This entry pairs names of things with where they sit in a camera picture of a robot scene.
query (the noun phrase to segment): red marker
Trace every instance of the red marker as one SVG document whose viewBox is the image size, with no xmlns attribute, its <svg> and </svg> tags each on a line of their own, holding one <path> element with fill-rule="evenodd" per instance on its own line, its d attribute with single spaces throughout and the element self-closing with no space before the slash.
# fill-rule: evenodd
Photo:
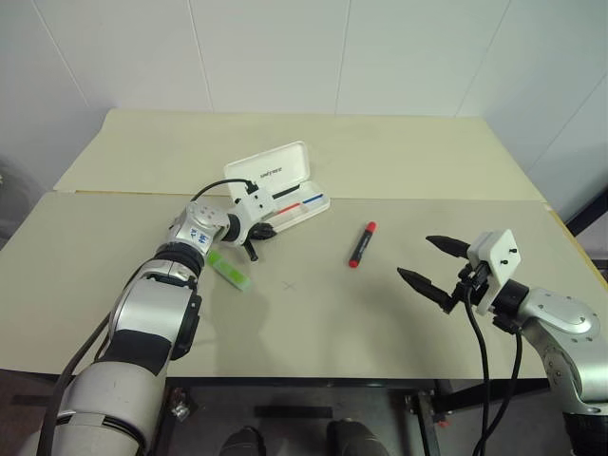
<svg viewBox="0 0 608 456">
<path fill-rule="evenodd" d="M 373 234 L 375 229 L 376 229 L 375 221 L 371 221 L 370 223 L 368 223 L 368 226 L 366 227 L 365 231 L 363 232 L 363 236 L 359 239 L 359 242 L 357 243 L 357 246 L 355 247 L 354 252 L 352 252 L 351 259 L 349 260 L 349 266 L 351 266 L 352 268 L 356 268 L 359 265 L 359 261 L 361 261 L 363 252 L 365 251 L 366 247 L 370 243 L 371 235 Z"/>
</svg>

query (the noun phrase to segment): red line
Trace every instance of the red line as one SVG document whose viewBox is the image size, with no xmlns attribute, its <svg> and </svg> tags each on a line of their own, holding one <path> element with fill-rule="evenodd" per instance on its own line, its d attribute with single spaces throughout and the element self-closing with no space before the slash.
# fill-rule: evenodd
<svg viewBox="0 0 608 456">
<path fill-rule="evenodd" d="M 296 204 L 292 204 L 291 206 L 287 206 L 285 209 L 281 209 L 281 210 L 280 210 L 280 211 L 278 211 L 276 214 L 277 214 L 277 215 L 278 215 L 278 214 L 282 214 L 282 213 L 284 213 L 284 212 L 289 211 L 290 209 L 294 209 L 295 207 L 297 207 L 297 206 L 299 206 L 299 205 L 300 205 L 300 203 L 299 203 L 299 202 L 297 202 Z"/>
</svg>

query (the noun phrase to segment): robotic arm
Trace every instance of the robotic arm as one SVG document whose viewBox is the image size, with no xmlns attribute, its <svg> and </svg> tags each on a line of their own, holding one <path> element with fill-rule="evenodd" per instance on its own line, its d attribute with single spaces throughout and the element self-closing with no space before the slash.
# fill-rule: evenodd
<svg viewBox="0 0 608 456">
<path fill-rule="evenodd" d="M 65 456 L 148 451 L 169 361 L 190 351 L 199 324 L 199 276 L 212 243 L 248 245 L 257 259 L 250 234 L 276 205 L 264 189 L 250 190 L 228 213 L 205 198 L 186 205 L 166 242 L 124 287 L 101 356 L 67 387 L 54 432 L 30 436 L 21 455 L 50 455 L 51 448 Z"/>
<path fill-rule="evenodd" d="M 468 260 L 452 295 L 413 271 L 398 268 L 401 277 L 447 314 L 469 294 L 479 314 L 495 314 L 495 326 L 508 333 L 521 331 L 542 359 L 574 453 L 607 454 L 608 343 L 598 315 L 571 296 L 529 289 L 510 279 L 521 261 L 510 230 L 482 233 L 471 245 L 450 237 L 427 239 Z"/>
</svg>

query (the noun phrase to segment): silver robot arm segment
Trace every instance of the silver robot arm segment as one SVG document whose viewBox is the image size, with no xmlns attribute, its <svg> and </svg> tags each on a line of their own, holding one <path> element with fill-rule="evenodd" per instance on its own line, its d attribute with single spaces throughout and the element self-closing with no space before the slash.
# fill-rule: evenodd
<svg viewBox="0 0 608 456">
<path fill-rule="evenodd" d="M 608 415 L 608 342 L 598 315 L 570 296 L 533 289 L 516 315 L 564 413 Z"/>
<path fill-rule="evenodd" d="M 276 209 L 264 189 L 231 210 L 205 198 L 190 201 L 169 227 L 166 242 L 131 277 L 109 319 L 101 356 L 67 387 L 52 454 L 145 454 L 152 446 L 169 361 L 186 355 L 199 323 L 199 276 L 211 245 L 242 245 Z M 36 453 L 40 432 L 20 455 Z"/>
</svg>

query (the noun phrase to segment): black cable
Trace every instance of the black cable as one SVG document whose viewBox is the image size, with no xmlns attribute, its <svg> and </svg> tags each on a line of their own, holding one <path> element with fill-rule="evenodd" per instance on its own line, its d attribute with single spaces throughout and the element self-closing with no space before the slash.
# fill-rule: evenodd
<svg viewBox="0 0 608 456">
<path fill-rule="evenodd" d="M 110 340 L 110 337 L 108 335 L 108 332 L 106 332 L 102 344 L 99 346 L 99 349 L 97 349 L 97 351 L 95 352 L 95 356 L 93 356 L 93 361 L 97 361 L 100 358 L 100 356 L 102 355 L 102 352 L 104 351 L 105 344 L 107 344 L 108 340 Z"/>
<path fill-rule="evenodd" d="M 506 388 L 506 393 L 504 394 L 503 403 L 498 409 L 496 416 L 492 420 L 492 424 L 489 426 L 485 434 L 482 435 L 482 438 L 479 439 L 479 442 L 477 442 L 477 445 L 473 450 L 473 454 L 476 454 L 481 449 L 482 445 L 485 444 L 490 435 L 492 435 L 492 432 L 494 432 L 498 424 L 501 422 L 504 413 L 506 412 L 506 409 L 509 407 L 511 397 L 513 397 L 513 393 L 515 392 L 515 386 L 517 385 L 517 377 L 520 375 L 520 365 L 522 364 L 523 351 L 522 334 L 519 331 L 515 332 L 515 342 L 517 344 L 515 349 L 515 361 L 513 362 L 513 371 L 511 372 L 511 379 L 509 380 L 509 384 Z"/>
<path fill-rule="evenodd" d="M 64 371 L 61 372 L 57 383 L 55 383 L 55 387 L 53 388 L 53 393 L 50 396 L 48 401 L 47 411 L 45 412 L 45 419 L 42 422 L 42 427 L 40 428 L 40 440 L 38 441 L 38 449 L 36 451 L 36 456 L 50 456 L 53 448 L 53 439 L 55 438 L 55 426 L 57 424 L 57 414 L 59 413 L 59 408 L 61 406 L 62 398 L 64 397 L 64 391 L 66 390 L 67 384 L 71 378 L 72 373 L 78 366 L 78 363 L 85 356 L 86 352 L 91 348 L 93 343 L 99 337 L 99 334 L 102 333 L 107 322 L 110 319 L 110 314 L 106 315 L 104 320 L 99 324 L 99 326 L 95 329 L 92 335 L 86 340 L 83 346 L 76 351 L 76 354 L 72 356 L 72 359 L 69 360 L 67 366 L 64 368 Z"/>
<path fill-rule="evenodd" d="M 253 182 L 251 182 L 250 180 L 246 180 L 246 179 L 222 179 L 222 180 L 218 180 L 217 182 L 213 182 L 210 183 L 209 185 L 207 185 L 206 187 L 202 188 L 194 197 L 192 197 L 192 199 L 190 199 L 191 201 L 196 201 L 200 198 L 200 195 L 202 195 L 203 193 L 205 193 L 207 190 L 212 189 L 213 187 L 217 187 L 218 185 L 222 185 L 223 183 L 232 183 L 232 182 L 243 182 L 245 185 L 247 185 L 247 189 L 250 190 L 253 187 L 255 187 L 255 184 Z"/>
<path fill-rule="evenodd" d="M 490 373 L 489 367 L 487 365 L 487 349 L 485 348 L 484 335 L 482 334 L 482 330 L 479 329 L 479 325 L 475 320 L 475 315 L 473 314 L 473 307 L 471 304 L 471 293 L 473 289 L 469 287 L 465 293 L 465 309 L 466 316 L 468 316 L 468 321 L 477 336 L 477 342 L 479 343 L 479 351 L 482 354 L 482 371 L 484 372 L 484 386 L 485 386 L 485 397 L 484 397 L 484 415 L 482 418 L 482 438 L 487 432 L 487 420 L 490 412 Z M 485 440 L 482 441 L 482 445 L 480 448 L 481 456 L 485 456 Z"/>
</svg>

